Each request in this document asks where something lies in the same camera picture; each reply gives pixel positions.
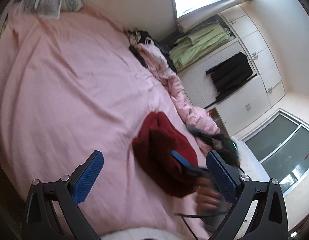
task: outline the human hand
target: human hand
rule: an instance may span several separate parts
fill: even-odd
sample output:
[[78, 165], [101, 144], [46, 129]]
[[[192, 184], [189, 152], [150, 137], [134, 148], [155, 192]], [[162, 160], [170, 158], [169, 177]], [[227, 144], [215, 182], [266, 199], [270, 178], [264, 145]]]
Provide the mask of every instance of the human hand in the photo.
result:
[[197, 190], [197, 214], [200, 210], [215, 210], [220, 205], [219, 198], [221, 194], [211, 188], [209, 185], [211, 183], [210, 179], [199, 178], [197, 181], [199, 189]]

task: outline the blue gripper pad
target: blue gripper pad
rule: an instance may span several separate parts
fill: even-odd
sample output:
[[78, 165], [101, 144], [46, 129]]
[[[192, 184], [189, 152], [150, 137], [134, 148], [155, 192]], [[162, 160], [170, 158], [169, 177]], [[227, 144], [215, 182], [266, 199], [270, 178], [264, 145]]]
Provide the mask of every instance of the blue gripper pad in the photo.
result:
[[207, 154], [206, 164], [225, 200], [235, 205], [238, 202], [237, 186], [212, 152]]
[[184, 167], [190, 167], [190, 163], [175, 150], [171, 151], [172, 156]]
[[72, 200], [76, 206], [86, 200], [94, 182], [103, 168], [103, 154], [98, 151], [89, 163], [87, 163], [88, 161], [89, 159], [84, 164], [84, 166], [87, 165], [86, 168], [73, 185]]

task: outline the wardrobe handle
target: wardrobe handle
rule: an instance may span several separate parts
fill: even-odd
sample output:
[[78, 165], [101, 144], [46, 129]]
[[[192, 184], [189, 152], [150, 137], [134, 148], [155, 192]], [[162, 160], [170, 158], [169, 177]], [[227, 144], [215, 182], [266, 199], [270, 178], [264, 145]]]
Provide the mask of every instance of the wardrobe handle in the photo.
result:
[[251, 105], [250, 103], [244, 106], [246, 108], [247, 111], [249, 111], [251, 109]]

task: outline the black cable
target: black cable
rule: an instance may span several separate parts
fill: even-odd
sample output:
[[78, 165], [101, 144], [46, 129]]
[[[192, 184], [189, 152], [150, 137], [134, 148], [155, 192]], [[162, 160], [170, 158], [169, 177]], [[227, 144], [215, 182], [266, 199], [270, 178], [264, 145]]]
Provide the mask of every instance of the black cable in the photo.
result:
[[192, 233], [193, 237], [195, 238], [195, 240], [199, 240], [197, 238], [197, 236], [194, 234], [194, 232], [191, 230], [190, 226], [187, 224], [187, 222], [185, 221], [184, 217], [181, 217], [183, 222], [185, 223], [185, 225], [187, 226], [187, 228], [190, 230], [190, 232]]
[[207, 217], [214, 217], [216, 215], [225, 215], [227, 213], [228, 212], [217, 212], [213, 215], [186, 215], [186, 214], [181, 214], [181, 213], [175, 213], [174, 215], [178, 217], [185, 217], [185, 218], [207, 218]]
[[245, 174], [244, 170], [241, 167], [238, 167], [238, 169], [241, 170]]
[[191, 230], [190, 226], [188, 225], [188, 223], [185, 221], [185, 217], [186, 218], [207, 218], [207, 217], [214, 217], [216, 215], [221, 215], [221, 214], [227, 214], [228, 212], [217, 212], [215, 213], [214, 215], [205, 215], [205, 216], [200, 216], [200, 215], [186, 215], [186, 214], [181, 214], [181, 213], [175, 213], [174, 215], [175, 216], [178, 216], [178, 217], [181, 217], [183, 222], [185, 223], [185, 225], [187, 226], [187, 228], [190, 230], [190, 232], [192, 233], [193, 237], [196, 239], [196, 240], [199, 240], [197, 238], [197, 236], [194, 234], [194, 232]]

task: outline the black clothing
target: black clothing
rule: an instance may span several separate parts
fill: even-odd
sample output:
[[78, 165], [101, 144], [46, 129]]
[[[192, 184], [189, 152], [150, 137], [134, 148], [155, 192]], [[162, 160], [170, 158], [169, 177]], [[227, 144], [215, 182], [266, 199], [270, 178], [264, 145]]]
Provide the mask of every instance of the black clothing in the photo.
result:
[[252, 69], [248, 57], [239, 52], [230, 59], [207, 70], [206, 75], [208, 74], [211, 74], [213, 84], [219, 92], [216, 97], [216, 101], [219, 102], [242, 87], [252, 75]]
[[139, 60], [139, 62], [141, 63], [141, 65], [143, 65], [145, 68], [148, 68], [148, 64], [146, 63], [146, 61], [144, 60], [144, 58], [140, 55], [139, 51], [137, 51], [137, 49], [135, 47], [133, 47], [132, 45], [130, 45], [129, 50], [131, 51], [131, 53], [137, 58], [137, 60]]
[[[173, 61], [170, 59], [169, 57], [169, 52], [167, 50], [164, 49], [163, 46], [160, 45], [160, 43], [156, 40], [153, 40], [152, 37], [149, 35], [148, 32], [146, 31], [136, 31], [136, 32], [131, 32], [131, 31], [127, 31], [127, 33], [129, 35], [134, 35], [137, 37], [137, 43], [143, 43], [143, 44], [154, 44], [156, 47], [158, 47], [160, 49], [160, 52], [162, 53], [162, 55], [166, 58], [167, 63], [169, 68], [171, 68], [175, 73], [176, 73], [176, 68], [173, 65]], [[147, 63], [145, 62], [145, 60], [141, 57], [141, 55], [139, 54], [139, 52], [136, 49], [131, 49], [132, 46], [129, 47], [130, 51], [133, 53], [133, 55], [140, 61], [140, 63], [144, 66], [144, 67], [148, 67]]]

